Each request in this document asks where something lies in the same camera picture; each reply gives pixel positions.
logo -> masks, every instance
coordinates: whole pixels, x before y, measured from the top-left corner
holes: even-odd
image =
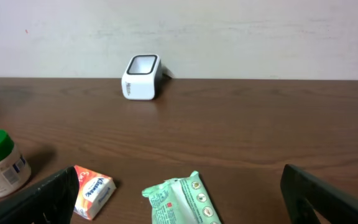
[[[90,202],[93,202],[104,187],[104,180],[105,178],[103,177],[95,177],[87,182],[82,190],[84,198]]]
[[[198,200],[199,202],[206,202],[206,196],[205,196],[205,194],[199,193],[199,194],[197,195],[197,200]]]
[[[109,191],[110,191],[110,188],[108,187],[106,193],[104,193],[104,195],[98,200],[99,203],[101,203],[103,201],[103,199],[107,196]]]
[[[125,82],[125,85],[126,85],[126,87],[127,87],[127,94],[128,94],[128,96],[131,94],[131,84],[130,83],[128,83],[128,82]]]
[[[201,184],[197,181],[194,181],[193,183],[191,183],[191,187],[195,190],[198,190],[201,188]]]
[[[86,175],[89,175],[89,174],[90,174],[89,172],[81,172],[81,173],[78,175],[78,180],[79,180],[80,182],[82,182],[83,179],[84,179],[84,177],[85,177]]]
[[[86,214],[86,212],[81,208],[80,209],[80,213],[79,213],[82,217],[84,218],[88,218],[88,215]]]
[[[212,208],[208,206],[203,209],[203,213],[206,217],[211,217],[214,215],[214,211],[212,211]]]

wood grain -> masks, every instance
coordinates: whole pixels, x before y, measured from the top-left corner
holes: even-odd
[[[225,223],[289,223],[286,163],[358,198],[358,82],[172,80],[129,101],[116,79],[1,78],[0,128],[33,169],[28,185],[74,164],[119,182],[93,223],[151,223],[141,190],[193,170]]]

white wall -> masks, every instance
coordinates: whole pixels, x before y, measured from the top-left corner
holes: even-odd
[[[355,0],[0,0],[0,77],[358,79]]]

packaging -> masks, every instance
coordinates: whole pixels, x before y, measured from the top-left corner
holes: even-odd
[[[111,177],[78,165],[75,165],[74,168],[80,183],[74,212],[92,220],[107,202],[116,186]]]
[[[142,191],[152,206],[153,224],[221,224],[198,172]]]
[[[29,179],[31,169],[8,133],[0,130],[0,197],[21,188]]]

white device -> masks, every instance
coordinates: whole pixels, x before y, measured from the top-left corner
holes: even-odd
[[[156,96],[161,79],[161,60],[158,55],[136,55],[122,76],[122,94],[129,100],[151,100]]]

